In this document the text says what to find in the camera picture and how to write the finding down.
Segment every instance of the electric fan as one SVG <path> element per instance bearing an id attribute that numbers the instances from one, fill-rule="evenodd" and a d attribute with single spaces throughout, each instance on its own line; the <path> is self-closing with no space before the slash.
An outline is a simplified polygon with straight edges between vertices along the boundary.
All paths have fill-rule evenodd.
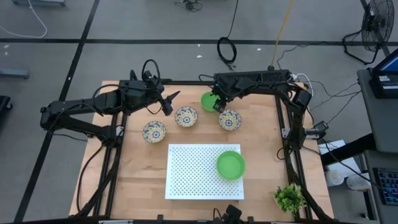
<path id="1" fill-rule="evenodd" d="M 364 10 L 365 13 L 363 14 L 361 30 L 346 35 L 343 38 L 343 46 L 346 54 L 367 65 L 374 62 L 377 53 L 387 44 L 390 38 L 394 25 L 394 5 L 391 0 L 372 0 L 368 5 L 364 6 Z M 347 50 L 347 37 L 354 36 L 353 39 L 355 39 L 360 33 L 362 33 L 362 44 L 364 48 L 374 52 L 371 62 L 365 62 L 359 57 L 349 53 Z"/>

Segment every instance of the yellow cable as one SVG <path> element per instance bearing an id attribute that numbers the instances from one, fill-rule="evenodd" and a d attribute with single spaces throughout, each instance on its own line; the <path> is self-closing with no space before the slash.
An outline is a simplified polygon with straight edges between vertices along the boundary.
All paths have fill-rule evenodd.
<path id="1" fill-rule="evenodd" d="M 280 39 L 280 37 L 282 35 L 282 30 L 284 29 L 285 23 L 287 21 L 287 17 L 289 16 L 289 13 L 290 13 L 290 10 L 292 9 L 293 3 L 294 3 L 294 0 L 290 0 L 289 8 L 287 9 L 284 21 L 282 22 L 282 25 L 280 27 L 278 38 L 276 39 L 276 43 L 275 43 L 274 56 L 272 56 L 271 66 L 274 66 L 274 60 L 275 60 L 276 52 L 277 52 L 277 49 L 278 49 L 279 39 Z"/>

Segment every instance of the white cable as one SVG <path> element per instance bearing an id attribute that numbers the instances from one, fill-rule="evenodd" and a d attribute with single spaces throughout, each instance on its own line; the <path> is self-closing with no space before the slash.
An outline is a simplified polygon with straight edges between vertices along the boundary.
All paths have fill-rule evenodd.
<path id="1" fill-rule="evenodd" d="M 299 77 L 300 75 L 304 76 L 307 79 L 308 84 L 310 85 L 310 89 L 311 89 L 311 96 L 313 97 L 314 94 L 313 94 L 313 88 L 312 88 L 312 84 L 311 84 L 310 79 L 304 73 L 299 73 L 299 74 L 296 74 L 295 76 Z"/>
<path id="2" fill-rule="evenodd" d="M 16 35 L 17 37 L 43 38 L 44 36 L 47 35 L 47 27 L 45 26 L 45 24 L 43 23 L 43 21 L 39 18 L 39 16 L 38 16 L 38 15 L 36 14 L 36 12 L 34 11 L 33 6 L 32 6 L 32 3 L 30 2 L 30 0 L 27 0 L 27 1 L 29 2 L 29 6 L 30 6 L 30 9 L 32 10 L 33 14 L 35 14 L 37 20 L 39 20 L 39 22 L 43 25 L 43 27 L 44 27 L 44 29 L 45 29 L 44 34 L 41 35 L 40 37 L 31 36 L 31 35 L 20 35 L 20 34 L 16 34 L 16 33 L 10 32 L 10 31 L 6 30 L 6 29 L 5 29 L 4 27 L 2 27 L 2 26 L 0 26 L 0 28 L 1 28 L 2 30 L 6 31 L 8 34 Z"/>

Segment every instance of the wooden table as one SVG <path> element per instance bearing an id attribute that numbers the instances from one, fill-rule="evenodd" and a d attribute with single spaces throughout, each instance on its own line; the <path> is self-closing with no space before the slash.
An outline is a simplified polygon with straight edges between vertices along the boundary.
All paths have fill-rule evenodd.
<path id="1" fill-rule="evenodd" d="M 102 89 L 103 92 L 113 87 Z M 253 216 L 256 221 L 293 221 L 290 214 L 284 214 L 272 198 L 278 186 L 287 184 L 285 162 L 278 160 L 276 153 L 282 147 L 280 128 L 275 108 L 275 97 L 269 95 L 249 95 L 243 100 L 235 99 L 227 105 L 227 109 L 238 111 L 242 118 L 242 126 L 236 131 L 225 131 L 218 124 L 218 113 L 209 113 L 202 109 L 201 95 L 209 91 L 207 86 L 168 85 L 163 96 L 177 90 L 181 93 L 173 100 L 174 110 L 180 106 L 192 106 L 198 111 L 198 121 L 191 128 L 182 128 L 174 121 L 174 113 L 164 116 L 147 110 L 133 113 L 127 120 L 124 143 L 121 154 L 118 181 L 113 200 L 111 218 L 113 219 L 156 219 L 158 214 L 166 220 L 211 220 L 213 208 L 224 212 L 228 204 L 242 210 L 242 219 Z M 160 105 L 151 105 L 157 111 Z M 149 144 L 142 138 L 142 129 L 149 121 L 158 120 L 167 128 L 163 141 Z M 93 123 L 104 126 L 111 123 L 111 116 L 94 115 Z M 312 120 L 305 116 L 304 126 L 312 127 Z M 241 152 L 246 161 L 244 173 L 244 200 L 166 200 L 165 183 L 167 168 L 168 145 L 177 144 L 240 144 Z M 314 140 L 306 140 L 305 147 L 316 150 Z M 89 139 L 82 166 L 100 147 L 96 139 Z M 83 176 L 81 188 L 82 207 L 98 186 L 103 164 L 103 149 L 88 165 Z M 302 149 L 303 169 L 307 189 L 326 214 L 333 217 L 328 189 L 320 157 L 313 152 Z M 108 190 L 104 191 L 101 213 L 104 213 Z M 75 214 L 76 194 L 73 198 L 70 214 Z"/>

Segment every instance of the concrete floor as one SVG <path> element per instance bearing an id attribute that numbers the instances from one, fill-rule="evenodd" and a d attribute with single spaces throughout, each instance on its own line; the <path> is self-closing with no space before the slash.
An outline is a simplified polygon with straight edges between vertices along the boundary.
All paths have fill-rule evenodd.
<path id="1" fill-rule="evenodd" d="M 216 40 L 228 33 L 235 1 L 202 1 L 203 9 L 196 13 L 176 7 L 173 2 L 101 0 L 88 38 Z M 79 39 L 93 3 L 94 0 L 68 0 L 65 8 L 56 5 L 34 8 L 49 28 L 46 38 Z M 288 3 L 289 0 L 241 1 L 231 39 L 275 40 Z M 338 41 L 360 28 L 362 15 L 359 0 L 297 0 L 282 39 Z M 5 0 L 0 2 L 0 25 L 20 34 L 42 33 L 27 7 Z M 13 36 L 0 30 L 0 38 Z M 397 29 L 393 30 L 390 41 L 398 41 Z M 11 96 L 14 102 L 0 134 L 0 223 L 14 219 L 45 136 L 39 126 L 40 108 L 58 99 L 77 46 L 2 43 L 0 39 L 0 68 L 26 69 L 31 75 L 28 80 L 0 78 L 0 94 Z M 281 45 L 277 57 L 292 47 Z M 265 70 L 274 50 L 272 45 L 237 45 L 237 48 L 237 72 Z M 363 47 L 350 49 L 361 57 L 372 57 Z M 158 62 L 163 78 L 175 80 L 197 80 L 201 73 L 228 71 L 213 44 L 200 47 L 197 44 L 85 44 L 67 99 L 90 97 L 103 80 L 125 79 L 130 69 L 140 71 L 148 58 Z M 383 58 L 379 54 L 376 62 Z M 293 73 L 305 73 L 310 79 L 323 82 L 330 93 L 354 83 L 356 71 L 366 68 L 347 57 L 341 46 L 297 48 L 286 53 L 280 63 Z M 350 91 L 358 90 L 359 86 L 355 86 Z M 328 98 L 316 83 L 314 91 L 311 107 Z M 328 121 L 347 100 L 335 98 L 314 109 L 315 122 Z M 81 118 L 90 121 L 92 115 Z M 358 95 L 330 123 L 325 139 L 350 142 L 369 132 L 363 99 Z M 24 220 L 68 215 L 84 149 L 83 142 L 53 138 Z M 330 188 L 330 195 L 336 218 L 367 222 L 358 217 L 366 211 L 361 192 L 340 186 Z"/>

